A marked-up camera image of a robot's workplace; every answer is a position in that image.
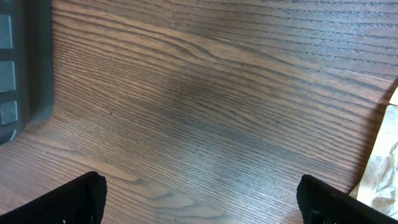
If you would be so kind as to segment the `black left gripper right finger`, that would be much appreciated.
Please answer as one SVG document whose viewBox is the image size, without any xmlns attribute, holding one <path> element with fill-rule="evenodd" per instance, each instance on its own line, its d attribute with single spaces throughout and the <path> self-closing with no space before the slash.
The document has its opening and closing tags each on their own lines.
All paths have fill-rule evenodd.
<svg viewBox="0 0 398 224">
<path fill-rule="evenodd" d="M 312 175 L 302 176 L 296 198 L 304 224 L 397 224 L 397 220 Z"/>
</svg>

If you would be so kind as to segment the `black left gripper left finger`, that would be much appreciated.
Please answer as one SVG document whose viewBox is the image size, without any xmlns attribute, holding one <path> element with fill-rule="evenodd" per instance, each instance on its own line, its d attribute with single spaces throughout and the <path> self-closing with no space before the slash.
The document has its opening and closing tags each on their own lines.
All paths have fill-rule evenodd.
<svg viewBox="0 0 398 224">
<path fill-rule="evenodd" d="M 51 192 L 1 215 L 1 224 L 100 224 L 106 205 L 106 178 L 87 172 Z"/>
</svg>

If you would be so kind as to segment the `brown white snack packet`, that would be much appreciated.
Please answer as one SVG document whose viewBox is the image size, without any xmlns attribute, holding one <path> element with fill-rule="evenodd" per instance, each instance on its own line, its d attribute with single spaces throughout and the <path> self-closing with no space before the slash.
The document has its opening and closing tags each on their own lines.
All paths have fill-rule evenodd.
<svg viewBox="0 0 398 224">
<path fill-rule="evenodd" d="M 359 184 L 349 194 L 397 219 L 397 92 L 392 95 Z"/>
</svg>

